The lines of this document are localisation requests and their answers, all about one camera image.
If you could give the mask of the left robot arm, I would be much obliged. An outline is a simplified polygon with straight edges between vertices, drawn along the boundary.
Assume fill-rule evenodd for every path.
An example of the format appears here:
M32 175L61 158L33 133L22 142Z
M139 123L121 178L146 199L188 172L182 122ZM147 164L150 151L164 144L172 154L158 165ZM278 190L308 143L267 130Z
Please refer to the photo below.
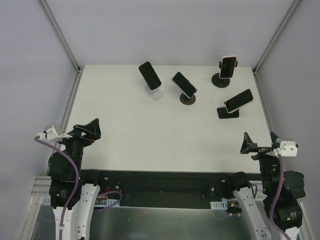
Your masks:
M64 145L49 158L48 176L50 205L55 220L57 240L88 240L94 204L105 191L106 183L99 177L81 178L84 148L101 138L99 119L85 125L76 124L72 131L61 132L59 126L46 130L47 140Z

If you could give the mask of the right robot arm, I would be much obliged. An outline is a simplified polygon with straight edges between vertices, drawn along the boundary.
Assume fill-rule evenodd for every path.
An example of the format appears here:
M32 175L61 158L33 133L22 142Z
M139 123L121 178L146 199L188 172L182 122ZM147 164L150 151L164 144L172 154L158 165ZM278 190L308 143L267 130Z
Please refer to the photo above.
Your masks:
M284 169L284 158L295 157L298 144L294 140L283 140L270 133L271 146L261 147L253 142L247 132L243 135L240 153L249 154L259 162L264 210L270 222L267 227L259 211L255 197L257 189L243 172L226 176L215 188L215 193L224 199L236 198L252 240L295 240L303 222L303 211L298 200L304 198L304 175Z

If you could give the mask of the black phone white case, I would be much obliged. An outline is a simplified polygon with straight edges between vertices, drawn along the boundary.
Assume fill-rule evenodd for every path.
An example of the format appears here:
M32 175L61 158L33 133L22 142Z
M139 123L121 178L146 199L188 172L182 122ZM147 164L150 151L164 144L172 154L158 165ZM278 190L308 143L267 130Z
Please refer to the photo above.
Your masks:
M172 82L176 84L183 94L190 99L196 92L197 89L191 84L191 82L181 73L177 72L173 78Z

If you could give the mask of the white phone stand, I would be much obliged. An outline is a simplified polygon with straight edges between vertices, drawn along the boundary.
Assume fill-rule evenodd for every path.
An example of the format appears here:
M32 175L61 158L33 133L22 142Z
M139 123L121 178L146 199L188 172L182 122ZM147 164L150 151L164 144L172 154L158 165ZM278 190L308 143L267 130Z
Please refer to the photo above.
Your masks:
M148 86L145 87L145 91L155 100L159 100L164 94L163 92L159 89L156 88L154 90L151 90Z

